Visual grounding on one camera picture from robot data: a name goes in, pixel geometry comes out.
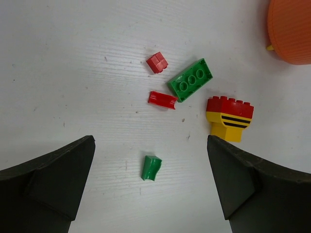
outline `green curved block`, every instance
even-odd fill
[[[213,78],[204,58],[192,64],[167,85],[178,97],[178,102],[183,102],[204,84]]]
[[[161,159],[159,159],[156,156],[146,155],[141,178],[143,180],[155,181],[156,174],[160,170],[161,165],[162,165]]]

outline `black stripe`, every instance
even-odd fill
[[[233,124],[233,123],[229,123],[229,122],[224,122],[224,124],[227,126],[233,126],[233,127],[237,127],[237,128],[243,128],[243,129],[245,129],[247,127],[247,125],[238,125],[238,124]]]
[[[242,123],[251,123],[250,120],[242,120],[242,119],[237,119],[237,118],[233,118],[233,117],[229,117],[229,116],[222,116],[222,119],[225,120],[233,120],[233,121],[237,121],[237,122],[242,122]]]

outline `red lego brick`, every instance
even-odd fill
[[[227,99],[226,96],[213,96],[207,101],[207,112],[226,113],[239,117],[252,119],[254,107],[249,102],[237,100],[233,98]]]
[[[175,102],[178,98],[175,96],[170,96],[162,94],[156,91],[150,92],[150,97],[148,103],[152,103],[161,107],[175,109]]]
[[[161,73],[169,65],[161,52],[152,55],[146,62],[155,74]]]

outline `red and yellow block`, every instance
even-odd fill
[[[211,135],[226,141],[241,142],[242,132],[253,118],[254,107],[248,102],[214,96],[207,101],[206,118],[212,124]]]

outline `green lego brick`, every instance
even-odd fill
[[[213,76],[202,58],[170,80],[167,85],[178,97],[177,101],[183,102],[212,78]]]
[[[148,179],[155,181],[156,174],[160,170],[161,165],[161,159],[156,156],[146,155],[141,178],[143,180]]]

